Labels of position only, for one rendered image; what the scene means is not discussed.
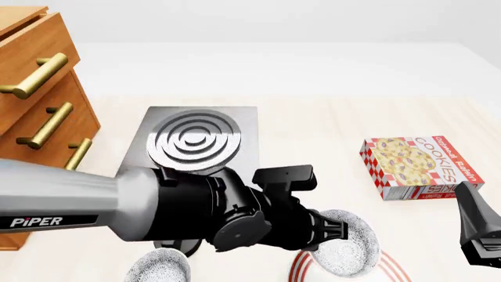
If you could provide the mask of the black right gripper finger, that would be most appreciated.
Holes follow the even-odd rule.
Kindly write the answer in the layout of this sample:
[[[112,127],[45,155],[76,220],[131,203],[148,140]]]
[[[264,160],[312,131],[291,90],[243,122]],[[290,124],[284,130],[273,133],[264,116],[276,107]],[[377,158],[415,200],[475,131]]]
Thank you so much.
[[[498,215],[468,181],[455,189],[460,211],[460,243],[487,239],[488,244],[501,244],[501,215]]]

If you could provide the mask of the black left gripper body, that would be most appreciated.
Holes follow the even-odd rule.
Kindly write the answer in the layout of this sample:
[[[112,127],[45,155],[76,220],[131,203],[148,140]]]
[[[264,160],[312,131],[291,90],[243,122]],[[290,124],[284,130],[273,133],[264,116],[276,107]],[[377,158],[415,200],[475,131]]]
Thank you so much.
[[[316,210],[308,211],[310,226],[308,228],[308,240],[303,247],[304,251],[317,251],[320,244],[330,240],[347,240],[348,224],[339,219],[332,219],[322,215]]]

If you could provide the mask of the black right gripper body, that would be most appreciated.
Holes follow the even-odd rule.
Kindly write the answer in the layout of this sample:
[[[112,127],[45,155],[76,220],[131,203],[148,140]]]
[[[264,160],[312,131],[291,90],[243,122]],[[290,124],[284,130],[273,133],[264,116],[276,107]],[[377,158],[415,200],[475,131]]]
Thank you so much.
[[[461,249],[470,265],[501,266],[501,232],[468,239]]]

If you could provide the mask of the patterned black white bowl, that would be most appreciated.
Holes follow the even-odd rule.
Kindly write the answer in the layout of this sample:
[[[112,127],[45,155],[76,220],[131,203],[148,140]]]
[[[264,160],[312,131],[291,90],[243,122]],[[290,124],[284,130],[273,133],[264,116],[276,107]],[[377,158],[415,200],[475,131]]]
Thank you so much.
[[[356,214],[344,210],[321,211],[321,215],[348,224],[348,239],[330,240],[311,253],[315,262],[330,274],[357,279],[369,274],[379,262],[381,248],[372,228]]]
[[[157,248],[137,260],[123,282],[191,282],[189,261],[174,248]]]

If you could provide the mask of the white plate with red rings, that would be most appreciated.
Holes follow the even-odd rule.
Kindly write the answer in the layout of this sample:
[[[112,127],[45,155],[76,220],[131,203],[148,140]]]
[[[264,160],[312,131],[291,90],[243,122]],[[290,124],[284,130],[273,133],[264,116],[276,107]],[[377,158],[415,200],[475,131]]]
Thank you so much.
[[[364,277],[336,277],[319,267],[305,251],[297,253],[288,276],[288,282],[412,282],[406,271],[388,253],[382,251],[376,267]]]

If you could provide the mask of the flat stove plate with rings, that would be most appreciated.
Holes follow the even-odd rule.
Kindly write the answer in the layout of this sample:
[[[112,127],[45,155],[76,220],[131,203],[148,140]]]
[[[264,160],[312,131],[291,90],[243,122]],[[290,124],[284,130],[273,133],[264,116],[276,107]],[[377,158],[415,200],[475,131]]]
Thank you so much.
[[[250,182],[259,164],[257,107],[149,107],[121,163],[209,175],[225,166]]]

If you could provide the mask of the red white cookies box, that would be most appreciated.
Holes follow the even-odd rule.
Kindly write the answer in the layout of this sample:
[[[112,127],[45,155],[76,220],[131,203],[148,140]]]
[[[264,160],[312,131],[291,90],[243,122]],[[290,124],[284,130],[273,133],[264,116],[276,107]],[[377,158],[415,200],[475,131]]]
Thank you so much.
[[[462,182],[485,184],[444,136],[368,138],[359,154],[385,201],[450,199]]]

